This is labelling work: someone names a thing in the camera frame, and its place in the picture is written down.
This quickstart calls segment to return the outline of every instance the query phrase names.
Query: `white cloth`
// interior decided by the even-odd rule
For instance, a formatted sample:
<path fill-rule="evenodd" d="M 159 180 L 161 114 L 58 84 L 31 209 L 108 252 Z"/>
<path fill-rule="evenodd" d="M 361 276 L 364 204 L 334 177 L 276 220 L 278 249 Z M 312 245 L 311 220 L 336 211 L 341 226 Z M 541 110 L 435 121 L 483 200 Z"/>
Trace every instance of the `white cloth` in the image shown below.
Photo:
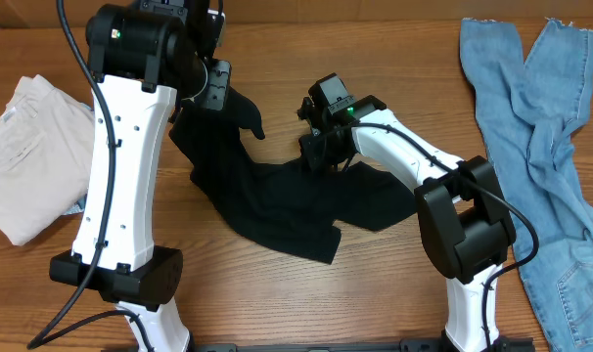
<path fill-rule="evenodd" d="M 0 117 L 0 230 L 14 245 L 85 195 L 93 144 L 88 108 L 40 75 L 21 78 Z"/>

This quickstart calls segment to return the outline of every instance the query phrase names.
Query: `blue jeans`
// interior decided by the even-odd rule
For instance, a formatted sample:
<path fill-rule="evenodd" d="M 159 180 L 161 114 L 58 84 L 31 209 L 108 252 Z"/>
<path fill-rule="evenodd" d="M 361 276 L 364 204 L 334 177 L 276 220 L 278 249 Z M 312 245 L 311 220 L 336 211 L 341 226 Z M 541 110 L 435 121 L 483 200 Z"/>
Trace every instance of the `blue jeans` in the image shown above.
<path fill-rule="evenodd" d="M 524 61 L 512 24 L 463 20 L 460 57 L 505 199 L 540 237 L 520 270 L 533 311 L 552 350 L 593 352 L 593 208 L 570 142 L 590 118 L 593 31 L 549 20 Z M 513 220 L 520 260 L 531 238 Z"/>

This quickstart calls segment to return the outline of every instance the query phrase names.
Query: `wooden surface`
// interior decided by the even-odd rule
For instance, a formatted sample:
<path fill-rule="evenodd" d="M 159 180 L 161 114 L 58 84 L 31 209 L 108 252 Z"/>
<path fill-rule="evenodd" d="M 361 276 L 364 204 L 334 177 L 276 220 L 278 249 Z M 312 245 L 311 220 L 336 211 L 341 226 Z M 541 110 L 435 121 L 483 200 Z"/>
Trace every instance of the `wooden surface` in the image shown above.
<path fill-rule="evenodd" d="M 528 52 L 544 20 L 515 23 Z M 576 24 L 593 28 L 593 20 Z M 307 128 L 295 111 L 310 85 L 335 71 L 355 96 L 377 96 L 439 148 L 463 158 L 484 154 L 473 93 L 458 59 L 459 25 L 229 26 L 217 57 L 231 62 L 232 85 L 259 106 L 267 136 L 257 141 L 243 133 L 248 151 L 266 162 L 297 157 L 297 137 Z M 82 30 L 75 33 L 82 38 Z M 89 102 L 88 85 L 59 30 L 0 30 L 0 113 L 19 78 L 38 73 Z M 574 143 L 583 192 L 593 205 L 593 103 L 591 121 Z M 198 343 L 374 342 L 439 335 L 447 316 L 444 278 L 423 251 L 415 216 L 378 233 L 338 224 L 343 236 L 336 259 L 333 265 L 318 264 L 233 233 L 189 181 L 190 170 L 166 137 L 154 236 L 157 244 L 184 252 L 176 299 Z M 23 351 L 72 293 L 73 287 L 49 280 L 48 265 L 53 255 L 70 248 L 79 219 L 60 219 L 23 247 L 12 247 L 0 233 L 0 351 Z M 110 308 L 96 292 L 86 292 L 63 325 Z M 502 333 L 532 336 L 538 350 L 547 351 L 516 273 L 499 281 L 497 322 Z M 98 351 L 132 342 L 126 322 L 110 318 L 41 350 Z"/>
<path fill-rule="evenodd" d="M 65 0 L 71 25 L 83 26 L 106 3 L 132 0 Z M 211 0 L 212 8 L 218 0 Z M 593 0 L 224 0 L 229 23 L 344 22 L 593 17 Z M 58 27 L 55 1 L 0 0 L 0 26 Z"/>

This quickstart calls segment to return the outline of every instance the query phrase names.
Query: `wooden table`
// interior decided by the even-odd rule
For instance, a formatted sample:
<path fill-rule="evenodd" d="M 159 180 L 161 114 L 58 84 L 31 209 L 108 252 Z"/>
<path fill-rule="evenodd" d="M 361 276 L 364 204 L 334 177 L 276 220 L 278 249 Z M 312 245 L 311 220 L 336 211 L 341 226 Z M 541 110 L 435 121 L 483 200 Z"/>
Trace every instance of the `wooden table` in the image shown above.
<path fill-rule="evenodd" d="M 544 20 L 515 21 L 528 52 Z M 593 20 L 580 20 L 593 28 Z M 373 94 L 426 140 L 452 154 L 484 154 L 472 88 L 459 64 L 458 21 L 228 26 L 216 56 L 233 65 L 232 84 L 259 106 L 266 140 L 249 132 L 255 160 L 298 156 L 307 127 L 295 111 L 317 79 L 337 72 L 356 97 Z M 76 36 L 83 43 L 83 31 Z M 88 85 L 59 30 L 0 30 L 0 114 L 21 76 L 42 74 L 90 102 Z M 575 162 L 593 205 L 593 104 L 574 138 Z M 191 164 L 166 137 L 154 206 L 157 244 L 181 248 L 176 299 L 197 343 L 331 343 L 437 336 L 447 316 L 444 278 L 425 255 L 416 217 L 379 233 L 345 224 L 333 265 L 277 253 L 232 232 L 189 181 Z M 0 351 L 24 345 L 57 313 L 74 287 L 48 278 L 49 259 L 70 248 L 80 217 L 55 222 L 23 247 L 0 232 Z M 510 336 L 532 336 L 547 350 L 515 273 L 499 282 L 497 322 Z M 86 292 L 66 326 L 107 309 Z M 122 318 L 85 327 L 42 351 L 98 351 L 133 343 Z"/>

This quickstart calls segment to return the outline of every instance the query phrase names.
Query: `black fabric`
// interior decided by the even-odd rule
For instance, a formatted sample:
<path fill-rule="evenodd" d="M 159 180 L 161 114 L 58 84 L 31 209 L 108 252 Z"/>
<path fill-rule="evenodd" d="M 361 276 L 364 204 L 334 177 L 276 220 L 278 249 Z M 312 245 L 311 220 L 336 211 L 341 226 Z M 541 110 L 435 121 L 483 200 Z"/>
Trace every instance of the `black fabric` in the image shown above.
<path fill-rule="evenodd" d="M 331 263 L 341 238 L 336 219 L 379 231 L 416 211 L 412 192 L 391 174 L 361 162 L 346 172 L 318 174 L 300 159 L 255 163 L 240 142 L 239 128 L 264 138 L 255 104 L 231 89 L 223 111 L 184 106 L 169 135 L 194 164 L 191 180 L 247 239 Z"/>

